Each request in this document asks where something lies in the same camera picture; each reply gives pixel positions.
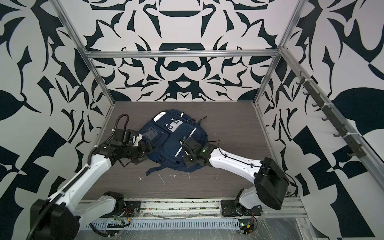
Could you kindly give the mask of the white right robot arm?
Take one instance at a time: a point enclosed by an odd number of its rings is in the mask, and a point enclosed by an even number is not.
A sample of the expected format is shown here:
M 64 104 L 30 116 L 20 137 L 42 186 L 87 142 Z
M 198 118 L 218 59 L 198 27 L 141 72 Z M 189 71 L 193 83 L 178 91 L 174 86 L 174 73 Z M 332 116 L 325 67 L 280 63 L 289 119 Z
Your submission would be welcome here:
M 290 181 L 273 159 L 244 158 L 209 142 L 202 145 L 193 138 L 186 139 L 182 148 L 186 152 L 183 159 L 188 166 L 222 169 L 254 184 L 252 188 L 242 190 L 237 197 L 238 205 L 248 210 L 262 204 L 274 210 L 282 208 Z

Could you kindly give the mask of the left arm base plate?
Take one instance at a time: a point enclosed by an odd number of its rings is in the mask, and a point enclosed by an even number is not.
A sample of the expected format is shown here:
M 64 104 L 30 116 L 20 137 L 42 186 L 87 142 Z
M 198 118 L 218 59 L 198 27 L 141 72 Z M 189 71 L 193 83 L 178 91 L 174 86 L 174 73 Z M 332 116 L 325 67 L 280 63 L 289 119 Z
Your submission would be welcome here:
M 119 218 L 130 218 L 140 212 L 141 201 L 117 201 L 114 210 L 101 218 L 112 218 L 117 216 Z

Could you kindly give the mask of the navy blue backpack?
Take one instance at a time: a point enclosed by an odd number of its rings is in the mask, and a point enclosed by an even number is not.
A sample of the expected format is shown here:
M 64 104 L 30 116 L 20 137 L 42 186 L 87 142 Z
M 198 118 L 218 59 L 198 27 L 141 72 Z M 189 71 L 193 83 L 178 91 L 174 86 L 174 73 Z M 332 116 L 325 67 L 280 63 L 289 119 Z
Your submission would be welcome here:
M 187 173 L 202 168 L 197 163 L 185 163 L 183 157 L 187 152 L 183 149 L 182 143 L 192 137 L 197 143 L 204 145 L 208 135 L 201 127 L 201 122 L 196 122 L 184 112 L 178 110 L 160 112 L 147 122 L 139 133 L 143 136 L 142 140 L 150 142 L 154 148 L 154 151 L 148 154 L 148 159 L 159 164 L 158 167 L 146 171 L 147 176 L 165 168 Z

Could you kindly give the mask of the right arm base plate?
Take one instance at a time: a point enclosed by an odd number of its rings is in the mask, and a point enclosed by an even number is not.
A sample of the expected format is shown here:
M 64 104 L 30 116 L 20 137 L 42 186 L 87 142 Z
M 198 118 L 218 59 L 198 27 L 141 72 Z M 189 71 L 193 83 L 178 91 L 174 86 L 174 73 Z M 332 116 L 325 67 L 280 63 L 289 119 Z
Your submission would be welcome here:
M 247 209 L 235 200 L 221 200 L 221 214 L 226 218 L 243 217 L 243 216 L 261 216 L 263 212 L 262 206 L 255 206 Z

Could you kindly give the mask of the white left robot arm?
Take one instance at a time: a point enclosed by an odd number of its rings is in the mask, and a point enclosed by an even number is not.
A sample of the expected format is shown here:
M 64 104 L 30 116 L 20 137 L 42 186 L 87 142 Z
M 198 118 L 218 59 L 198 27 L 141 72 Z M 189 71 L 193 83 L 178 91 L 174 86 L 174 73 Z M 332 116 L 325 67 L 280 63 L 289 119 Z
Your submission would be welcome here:
M 91 150 L 86 165 L 67 184 L 47 200 L 37 200 L 31 207 L 28 240 L 73 240 L 81 228 L 107 214 L 120 214 L 124 196 L 107 192 L 99 199 L 79 207 L 96 181 L 121 159 L 138 160 L 154 146 L 136 131 L 115 129 L 111 136 Z

